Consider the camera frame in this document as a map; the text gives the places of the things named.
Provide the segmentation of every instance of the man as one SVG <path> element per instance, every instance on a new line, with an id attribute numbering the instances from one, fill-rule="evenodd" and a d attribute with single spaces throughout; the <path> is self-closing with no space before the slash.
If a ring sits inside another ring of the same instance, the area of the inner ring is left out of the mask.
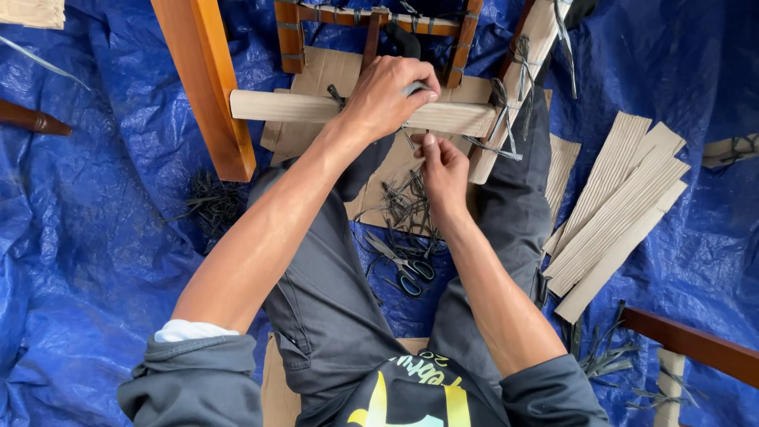
<path id="1" fill-rule="evenodd" d="M 431 89 L 404 95 L 414 81 Z M 531 299 L 550 227 L 547 109 L 536 90 L 530 137 L 516 138 L 524 159 L 496 162 L 477 194 L 479 224 L 465 203 L 466 156 L 444 138 L 414 136 L 431 215 L 460 275 L 419 355 L 395 340 L 375 303 L 342 204 L 350 195 L 335 186 L 367 146 L 440 93 L 429 63 L 378 57 L 303 156 L 259 178 L 255 203 L 120 386 L 127 416 L 138 426 L 260 425 L 255 341 L 245 332 L 263 306 L 288 386 L 301 395 L 297 425 L 607 425 Z M 372 171 L 357 175 L 365 181 Z"/>

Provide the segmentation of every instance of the plastic tarp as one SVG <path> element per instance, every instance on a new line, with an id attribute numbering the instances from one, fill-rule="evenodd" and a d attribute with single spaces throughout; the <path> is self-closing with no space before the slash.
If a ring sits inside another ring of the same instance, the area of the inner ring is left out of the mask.
<path id="1" fill-rule="evenodd" d="M 435 15 L 461 2 L 411 3 Z M 522 3 L 485 1 L 467 74 L 495 74 Z M 397 2 L 383 4 L 402 11 Z M 287 87 L 272 1 L 220 5 L 240 87 Z M 200 231 L 186 220 L 164 221 L 185 212 L 190 177 L 211 164 L 150 3 L 72 0 L 65 10 L 63 31 L 0 24 L 0 36 L 91 89 L 0 45 L 0 97 L 74 128 L 62 138 L 0 125 L 0 425 L 129 425 L 115 389 L 202 261 Z M 688 141 L 681 156 L 693 166 L 685 195 L 591 303 L 583 352 L 592 327 L 609 326 L 619 299 L 759 349 L 757 160 L 719 172 L 698 167 L 705 142 L 759 131 L 756 22 L 752 0 L 601 0 L 571 32 L 577 100 L 556 51 L 547 82 L 551 130 L 583 144 L 560 220 L 618 110 L 665 122 Z M 307 43 L 363 49 L 361 29 L 327 25 L 313 37 L 316 30 L 307 26 Z M 449 41 L 422 41 L 427 59 L 444 58 Z M 262 127 L 250 122 L 254 145 Z M 257 147 L 260 165 L 269 156 Z M 370 277 L 400 337 L 430 331 L 436 298 L 455 274 L 445 255 L 433 262 L 438 280 L 420 301 L 380 279 L 394 274 L 391 267 Z M 251 333 L 266 330 L 261 315 Z M 594 387 L 614 425 L 651 425 L 652 410 L 625 402 L 647 402 L 633 388 L 656 390 L 657 345 L 624 330 L 614 343 L 629 340 L 644 347 L 631 355 L 635 367 L 604 378 L 617 388 Z M 263 346 L 255 353 L 262 361 Z M 759 425 L 757 390 L 696 362 L 686 365 L 685 381 L 708 398 L 696 396 L 700 408 L 685 406 L 682 423 Z"/>

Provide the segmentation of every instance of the gray pants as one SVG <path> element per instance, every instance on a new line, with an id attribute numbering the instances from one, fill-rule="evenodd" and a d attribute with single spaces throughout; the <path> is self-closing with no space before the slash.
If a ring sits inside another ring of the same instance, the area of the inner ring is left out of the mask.
<path id="1" fill-rule="evenodd" d="M 535 301 L 541 297 L 538 288 L 545 287 L 538 268 L 551 227 L 544 197 L 551 149 L 542 88 L 537 88 L 534 99 L 527 140 L 521 140 L 523 114 L 512 126 L 524 159 L 499 157 L 476 196 L 478 226 L 512 279 Z M 284 162 L 264 171 L 250 203 L 289 165 Z M 349 393 L 383 361 L 408 354 L 393 337 L 364 276 L 339 194 L 336 189 L 330 192 L 287 271 L 263 303 L 288 386 L 301 395 L 304 413 Z M 499 392 L 502 376 L 474 323 L 458 277 L 448 283 L 440 299 L 428 350 L 454 359 Z"/>

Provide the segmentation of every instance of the sweatshirt sleeve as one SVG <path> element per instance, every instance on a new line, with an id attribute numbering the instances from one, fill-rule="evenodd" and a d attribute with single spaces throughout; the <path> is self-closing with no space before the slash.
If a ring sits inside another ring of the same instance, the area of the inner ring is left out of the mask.
<path id="1" fill-rule="evenodd" d="M 501 381 L 512 425 L 608 427 L 590 382 L 572 355 L 519 371 Z"/>
<path id="2" fill-rule="evenodd" d="M 135 427 L 262 425 L 254 338 L 222 336 L 157 343 L 148 339 L 133 380 L 116 393 Z"/>

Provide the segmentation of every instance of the right hand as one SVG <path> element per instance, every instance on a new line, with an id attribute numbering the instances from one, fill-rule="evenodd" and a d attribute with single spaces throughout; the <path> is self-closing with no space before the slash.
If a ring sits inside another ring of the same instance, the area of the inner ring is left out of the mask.
<path id="1" fill-rule="evenodd" d="M 430 90 L 407 96 L 403 90 L 414 81 Z M 366 145 L 395 133 L 411 114 L 440 96 L 440 83 L 429 62 L 397 56 L 377 56 L 358 78 L 353 94 L 338 116 L 346 127 L 365 137 Z"/>
<path id="2" fill-rule="evenodd" d="M 451 141 L 433 134 L 416 134 L 411 140 L 421 144 L 414 153 L 424 157 L 421 167 L 424 191 L 430 202 L 430 215 L 443 235 L 467 210 L 469 159 Z"/>

